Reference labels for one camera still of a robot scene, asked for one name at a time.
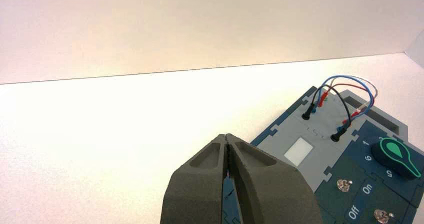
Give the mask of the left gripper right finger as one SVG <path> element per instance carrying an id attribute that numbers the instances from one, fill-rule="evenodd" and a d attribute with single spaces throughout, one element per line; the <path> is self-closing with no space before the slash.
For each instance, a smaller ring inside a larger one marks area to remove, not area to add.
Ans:
<path id="1" fill-rule="evenodd" d="M 316 197 L 301 172 L 227 134 L 229 176 L 243 224 L 321 224 Z"/>

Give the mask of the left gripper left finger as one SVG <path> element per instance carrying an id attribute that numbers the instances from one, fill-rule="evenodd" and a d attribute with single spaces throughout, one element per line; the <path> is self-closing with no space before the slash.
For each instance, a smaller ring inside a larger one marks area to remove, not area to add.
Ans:
<path id="1" fill-rule="evenodd" d="M 160 223 L 220 224 L 223 181 L 228 169 L 227 140 L 217 135 L 172 174 Z"/>

